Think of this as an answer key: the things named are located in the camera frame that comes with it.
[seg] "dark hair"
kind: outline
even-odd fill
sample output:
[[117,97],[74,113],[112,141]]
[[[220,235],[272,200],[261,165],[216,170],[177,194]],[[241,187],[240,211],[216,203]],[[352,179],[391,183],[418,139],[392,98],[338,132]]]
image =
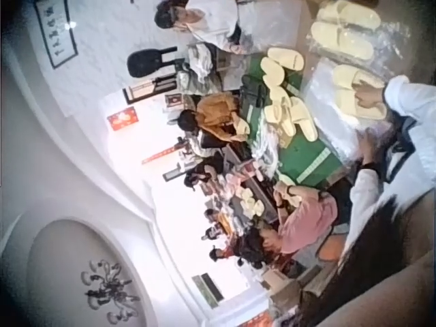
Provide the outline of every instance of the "dark hair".
[[209,239],[209,240],[216,240],[217,236],[211,235],[211,232],[212,232],[212,227],[209,227],[204,233],[205,237],[207,237],[207,239]]
[[215,247],[209,252],[209,258],[212,259],[214,262],[216,262],[220,257],[217,255],[217,250]]
[[171,29],[176,21],[174,5],[169,0],[164,0],[157,5],[155,23],[159,28]]
[[322,295],[300,304],[295,326],[317,326],[344,304],[400,271],[402,253],[396,209],[393,197],[373,213]]
[[182,131],[195,132],[198,130],[195,112],[188,109],[182,111],[177,118],[177,125]]
[[215,214],[215,213],[217,213],[217,211],[216,211],[216,210],[213,210],[213,209],[211,209],[211,208],[208,208],[208,209],[206,209],[206,210],[204,211],[204,215],[205,215],[205,216],[211,216],[211,215],[213,215],[213,214]]
[[193,183],[198,180],[198,177],[194,176],[193,173],[193,170],[190,170],[186,173],[183,184],[185,184],[186,187],[189,187],[190,189],[193,189],[193,191],[195,191],[195,189],[193,188]]

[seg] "pile of slippers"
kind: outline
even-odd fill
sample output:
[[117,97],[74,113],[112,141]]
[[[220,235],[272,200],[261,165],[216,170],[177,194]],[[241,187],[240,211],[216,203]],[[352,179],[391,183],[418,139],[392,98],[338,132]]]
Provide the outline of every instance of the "pile of slippers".
[[290,137],[296,134],[295,125],[300,125],[305,138],[316,141],[318,132],[305,103],[298,97],[289,97],[281,86],[285,80],[284,68],[298,72],[304,68],[305,59],[298,51],[283,48],[270,48],[267,55],[260,62],[272,102],[264,109],[266,121],[279,125]]
[[372,108],[359,106],[353,84],[369,84],[384,88],[385,83],[374,75],[350,65],[338,65],[333,69],[333,84],[336,86],[335,103],[339,110],[348,116],[383,120],[388,110],[384,104]]
[[320,8],[317,20],[311,26],[311,34],[322,48],[363,61],[374,57],[370,42],[351,29],[343,28],[355,25],[375,31],[382,22],[374,10],[349,1],[330,1]]
[[243,215],[247,218],[253,219],[254,216],[261,217],[264,213],[264,203],[261,200],[254,200],[252,190],[238,187],[235,196],[241,199],[240,206],[243,209]]

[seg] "table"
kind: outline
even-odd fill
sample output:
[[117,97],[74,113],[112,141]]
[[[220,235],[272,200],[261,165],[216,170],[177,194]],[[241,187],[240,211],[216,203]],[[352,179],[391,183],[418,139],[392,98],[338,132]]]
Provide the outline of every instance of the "table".
[[[249,74],[262,79],[264,72],[260,68],[262,56],[252,56]],[[298,96],[303,81],[299,72],[287,71],[286,90],[290,95]],[[240,115],[250,125],[249,142],[255,140],[259,127],[262,108],[255,108],[242,102]],[[345,173],[341,162],[332,151],[321,141],[308,142],[300,130],[289,141],[285,149],[279,149],[281,166],[279,171],[288,175],[299,185],[325,188],[339,180]]]

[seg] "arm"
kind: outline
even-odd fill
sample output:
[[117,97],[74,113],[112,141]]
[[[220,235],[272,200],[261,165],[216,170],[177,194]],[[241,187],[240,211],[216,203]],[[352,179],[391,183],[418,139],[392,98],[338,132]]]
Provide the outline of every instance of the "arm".
[[302,198],[312,198],[318,201],[320,198],[320,191],[312,187],[306,186],[291,186],[288,191],[293,196],[300,196]]
[[389,81],[383,96],[386,104],[399,114],[412,116],[420,123],[436,124],[436,87],[409,83],[402,75]]

